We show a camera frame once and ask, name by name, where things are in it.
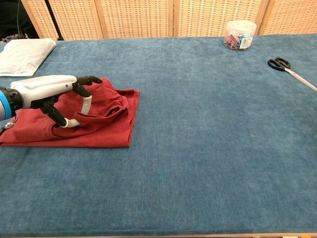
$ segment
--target scissors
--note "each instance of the scissors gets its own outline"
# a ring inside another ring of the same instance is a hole
[[[297,73],[291,71],[291,64],[287,60],[280,58],[280,57],[277,57],[276,59],[269,59],[267,64],[268,64],[268,66],[270,66],[271,68],[274,68],[276,70],[288,72],[290,75],[292,75],[294,78],[296,78],[300,82],[304,83],[305,85],[307,85],[311,89],[317,91],[317,88],[315,86],[313,86],[311,83],[309,83],[304,78],[299,76]]]

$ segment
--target blue ring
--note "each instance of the blue ring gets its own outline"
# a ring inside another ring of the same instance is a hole
[[[5,120],[11,118],[11,107],[8,102],[8,99],[4,95],[4,93],[0,90],[0,101],[2,102],[4,113],[5,113]]]

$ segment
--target red fabric fold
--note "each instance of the red fabric fold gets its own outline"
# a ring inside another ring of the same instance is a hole
[[[88,115],[81,113],[83,99],[73,91],[60,96],[54,106],[81,126],[62,128],[40,109],[17,111],[14,127],[0,136],[0,146],[128,147],[131,144],[140,91],[116,90],[106,78],[84,86],[93,96]]]

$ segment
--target black scissor handle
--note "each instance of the black scissor handle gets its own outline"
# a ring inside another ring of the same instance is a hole
[[[285,71],[285,68],[291,68],[290,62],[280,57],[277,57],[276,59],[269,59],[267,64],[271,68],[279,71]]]

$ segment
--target folded red shirt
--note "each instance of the folded red shirt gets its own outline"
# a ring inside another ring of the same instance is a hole
[[[73,91],[60,96],[54,106],[80,126],[62,128],[40,109],[21,109],[14,127],[0,136],[0,146],[128,147],[137,113],[140,91],[114,89],[108,79],[84,86],[93,96],[87,115],[83,99]]]

